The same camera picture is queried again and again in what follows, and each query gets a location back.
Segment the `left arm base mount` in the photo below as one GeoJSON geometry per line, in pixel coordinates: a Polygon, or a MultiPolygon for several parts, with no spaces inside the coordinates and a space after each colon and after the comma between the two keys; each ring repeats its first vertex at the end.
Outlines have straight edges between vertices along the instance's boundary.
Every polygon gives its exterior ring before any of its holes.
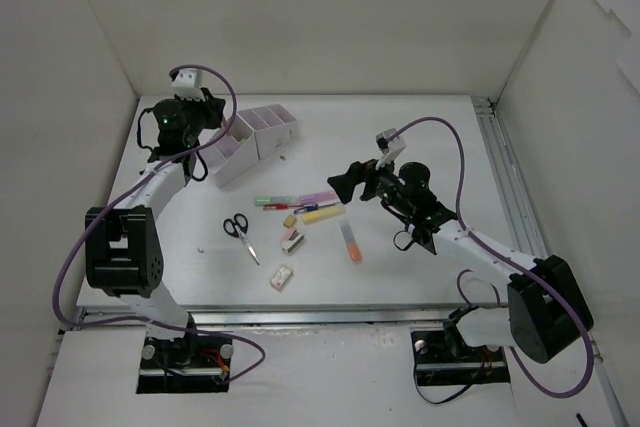
{"type": "Polygon", "coordinates": [[[233,341],[221,336],[186,334],[172,341],[147,337],[136,393],[226,393],[233,354],[233,341]]]}

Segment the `black handled scissors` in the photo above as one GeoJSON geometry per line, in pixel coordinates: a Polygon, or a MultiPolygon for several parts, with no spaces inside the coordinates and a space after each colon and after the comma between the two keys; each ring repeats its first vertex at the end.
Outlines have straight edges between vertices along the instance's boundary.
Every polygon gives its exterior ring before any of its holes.
{"type": "Polygon", "coordinates": [[[236,213],[223,221],[223,229],[225,233],[231,237],[238,239],[252,258],[252,260],[257,265],[260,265],[257,253],[247,237],[248,227],[248,219],[242,213],[236,213]]]}

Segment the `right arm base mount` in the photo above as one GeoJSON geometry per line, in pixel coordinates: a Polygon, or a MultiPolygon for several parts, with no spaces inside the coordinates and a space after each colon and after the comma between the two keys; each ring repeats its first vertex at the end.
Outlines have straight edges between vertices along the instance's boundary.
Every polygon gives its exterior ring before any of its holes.
{"type": "Polygon", "coordinates": [[[419,387],[509,384],[504,353],[456,345],[444,330],[411,330],[414,373],[419,387]]]}

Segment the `white pink desk organizer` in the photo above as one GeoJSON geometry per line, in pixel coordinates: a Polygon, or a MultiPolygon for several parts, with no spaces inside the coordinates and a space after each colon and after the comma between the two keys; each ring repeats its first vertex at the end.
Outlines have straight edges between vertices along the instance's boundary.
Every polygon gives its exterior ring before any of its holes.
{"type": "Polygon", "coordinates": [[[280,104],[239,110],[229,132],[201,155],[213,183],[225,187],[298,136],[298,120],[280,104]],[[241,133],[250,135],[242,145],[241,133]]]}

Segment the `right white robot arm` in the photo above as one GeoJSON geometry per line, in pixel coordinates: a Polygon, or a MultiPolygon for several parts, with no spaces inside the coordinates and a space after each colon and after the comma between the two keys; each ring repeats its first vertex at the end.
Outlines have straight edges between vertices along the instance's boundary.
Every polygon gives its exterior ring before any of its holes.
{"type": "Polygon", "coordinates": [[[462,225],[457,214],[429,188],[427,166],[410,162],[400,169],[377,167],[374,160],[354,162],[327,182],[342,203],[358,186],[361,201],[377,198],[399,219],[412,245],[443,255],[483,281],[503,286],[507,298],[495,308],[468,307],[445,324],[445,352],[464,359],[477,347],[516,347],[544,364],[587,335],[594,320],[568,263],[559,256],[534,257],[462,225]]]}

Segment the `red gel pen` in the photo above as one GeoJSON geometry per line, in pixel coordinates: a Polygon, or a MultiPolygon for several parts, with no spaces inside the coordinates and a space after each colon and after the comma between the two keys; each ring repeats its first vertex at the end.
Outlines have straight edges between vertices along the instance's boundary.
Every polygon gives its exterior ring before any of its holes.
{"type": "Polygon", "coordinates": [[[290,204],[290,203],[273,203],[267,204],[262,207],[263,211],[277,211],[277,210],[295,210],[301,208],[302,204],[290,204]]]}

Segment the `green highlighter marker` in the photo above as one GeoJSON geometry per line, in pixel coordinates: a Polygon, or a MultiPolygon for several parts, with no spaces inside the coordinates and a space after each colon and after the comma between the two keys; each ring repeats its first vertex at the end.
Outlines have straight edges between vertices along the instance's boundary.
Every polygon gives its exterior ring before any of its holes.
{"type": "Polygon", "coordinates": [[[296,196],[256,196],[254,198],[254,205],[258,207],[273,204],[293,205],[297,203],[298,198],[296,196]]]}

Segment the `pink purple highlighter marker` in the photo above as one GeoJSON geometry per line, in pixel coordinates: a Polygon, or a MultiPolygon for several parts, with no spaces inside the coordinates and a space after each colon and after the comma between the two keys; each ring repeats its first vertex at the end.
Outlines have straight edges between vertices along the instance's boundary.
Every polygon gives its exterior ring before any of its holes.
{"type": "Polygon", "coordinates": [[[323,191],[313,194],[302,195],[298,197],[300,204],[316,204],[322,202],[333,201],[337,198],[336,193],[333,190],[323,191]]]}

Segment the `yellow highlighter marker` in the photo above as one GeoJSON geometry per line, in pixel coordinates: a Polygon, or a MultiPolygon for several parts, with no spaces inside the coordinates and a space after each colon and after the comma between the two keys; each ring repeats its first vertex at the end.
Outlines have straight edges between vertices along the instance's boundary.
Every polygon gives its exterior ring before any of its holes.
{"type": "Polygon", "coordinates": [[[305,225],[312,225],[344,215],[345,213],[346,210],[342,204],[335,204],[319,208],[318,210],[306,212],[301,216],[301,219],[305,225]]]}

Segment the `tan eraser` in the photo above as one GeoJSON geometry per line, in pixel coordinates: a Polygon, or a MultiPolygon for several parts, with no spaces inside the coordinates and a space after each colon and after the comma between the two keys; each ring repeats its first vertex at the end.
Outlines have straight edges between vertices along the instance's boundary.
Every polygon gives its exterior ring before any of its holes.
{"type": "Polygon", "coordinates": [[[286,228],[292,227],[296,223],[296,217],[293,215],[289,215],[283,222],[283,225],[286,228]]]}

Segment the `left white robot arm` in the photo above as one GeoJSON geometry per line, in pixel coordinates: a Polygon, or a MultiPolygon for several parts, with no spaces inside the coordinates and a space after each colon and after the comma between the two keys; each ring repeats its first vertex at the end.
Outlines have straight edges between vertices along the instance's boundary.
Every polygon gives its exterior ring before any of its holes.
{"type": "Polygon", "coordinates": [[[185,332],[193,325],[192,317],[163,283],[156,220],[194,178],[199,137],[223,125],[225,105],[204,87],[156,103],[148,112],[157,122],[157,144],[148,149],[140,174],[147,182],[105,215],[94,207],[85,216],[85,224],[95,226],[85,241],[88,284],[143,317],[148,337],[165,341],[164,355],[180,367],[196,361],[200,342],[185,332]]]}

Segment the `blue gel pen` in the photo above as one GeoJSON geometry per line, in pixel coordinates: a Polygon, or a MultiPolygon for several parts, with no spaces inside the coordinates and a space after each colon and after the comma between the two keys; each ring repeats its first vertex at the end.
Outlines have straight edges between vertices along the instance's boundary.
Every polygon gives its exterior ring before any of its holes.
{"type": "Polygon", "coordinates": [[[328,208],[328,207],[332,207],[332,206],[334,206],[334,203],[323,204],[323,205],[320,205],[320,204],[303,205],[303,206],[300,206],[300,207],[296,208],[293,211],[293,214],[294,215],[300,215],[300,214],[304,214],[304,213],[318,211],[320,209],[328,208]]]}

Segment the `pink white stapler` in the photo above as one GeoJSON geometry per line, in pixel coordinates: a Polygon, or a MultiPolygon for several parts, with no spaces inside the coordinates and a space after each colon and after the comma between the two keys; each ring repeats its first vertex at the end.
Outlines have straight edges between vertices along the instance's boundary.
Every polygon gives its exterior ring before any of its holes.
{"type": "Polygon", "coordinates": [[[291,255],[300,247],[304,240],[305,235],[297,228],[291,227],[286,231],[280,242],[281,250],[285,254],[291,255]]]}

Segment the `orange capped marker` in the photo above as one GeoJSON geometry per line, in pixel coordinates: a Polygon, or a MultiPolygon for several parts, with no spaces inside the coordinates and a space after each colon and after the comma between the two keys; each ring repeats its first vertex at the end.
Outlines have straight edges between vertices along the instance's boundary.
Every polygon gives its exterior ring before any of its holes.
{"type": "Polygon", "coordinates": [[[354,264],[360,263],[362,261],[362,254],[355,239],[350,222],[347,219],[343,219],[340,222],[340,229],[350,260],[354,264]]]}

